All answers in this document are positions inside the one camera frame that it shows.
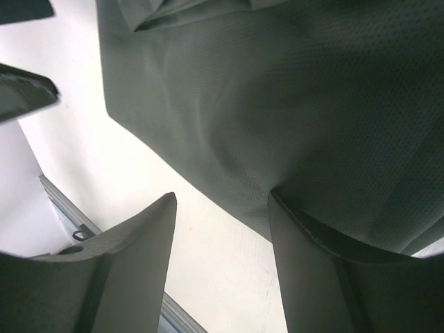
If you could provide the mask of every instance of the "gray cloth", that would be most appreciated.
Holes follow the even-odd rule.
[[[132,31],[181,26],[212,17],[257,10],[286,0],[117,0]]]
[[[278,185],[395,252],[443,222],[441,1],[292,0],[156,30],[148,15],[136,33],[97,3],[110,116],[258,233]]]

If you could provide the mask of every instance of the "white background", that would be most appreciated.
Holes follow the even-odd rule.
[[[42,170],[17,120],[0,123],[0,251],[21,257],[71,245],[39,181]]]
[[[55,18],[0,26],[0,62],[48,76],[62,93],[20,119],[44,174],[103,230],[174,191],[166,292],[209,333],[286,332],[272,245],[107,116],[94,1],[51,3]]]

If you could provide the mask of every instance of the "gray fabric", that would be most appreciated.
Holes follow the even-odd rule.
[[[279,189],[268,208],[289,333],[444,332],[444,255],[366,245],[288,206]]]
[[[258,233],[277,185],[396,252],[444,214],[441,1],[292,0],[137,33],[97,4],[110,116]]]
[[[231,12],[257,10],[287,0],[117,0],[130,30],[154,30]]]

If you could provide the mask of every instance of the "white surface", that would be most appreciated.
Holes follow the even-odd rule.
[[[20,121],[44,174],[102,229],[174,191],[166,292],[209,333],[286,332],[272,245],[108,118],[94,2],[51,3],[56,18],[0,26],[0,61],[62,92],[59,106]]]
[[[415,253],[413,257],[427,258],[433,257],[434,255],[440,255],[441,253],[444,253],[444,238],[441,238],[430,244],[428,247],[423,248],[421,251]]]
[[[19,123],[0,124],[0,251],[31,257],[71,245],[39,181],[42,170]]]

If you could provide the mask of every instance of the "dark gray mesh fabric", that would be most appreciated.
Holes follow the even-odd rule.
[[[117,2],[97,0],[110,116],[258,233],[277,185],[396,252],[443,216],[442,1],[292,0],[136,33]]]

